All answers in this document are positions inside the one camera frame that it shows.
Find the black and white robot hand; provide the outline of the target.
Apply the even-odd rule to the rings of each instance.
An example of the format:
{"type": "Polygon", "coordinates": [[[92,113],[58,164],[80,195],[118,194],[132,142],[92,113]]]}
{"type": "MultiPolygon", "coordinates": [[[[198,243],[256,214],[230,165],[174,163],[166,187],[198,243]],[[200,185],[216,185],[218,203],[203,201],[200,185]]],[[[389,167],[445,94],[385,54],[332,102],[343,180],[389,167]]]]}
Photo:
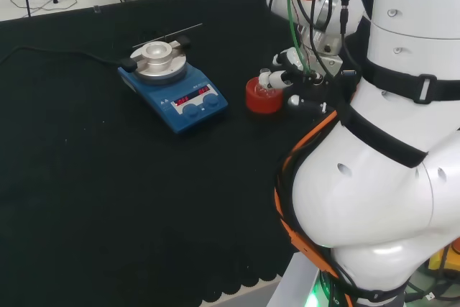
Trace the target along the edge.
{"type": "Polygon", "coordinates": [[[281,93],[291,111],[325,114],[333,111],[338,96],[350,101],[361,74],[357,70],[340,69],[331,79],[318,66],[303,70],[297,50],[292,47],[276,54],[273,70],[261,72],[259,87],[267,96],[281,93]]]}

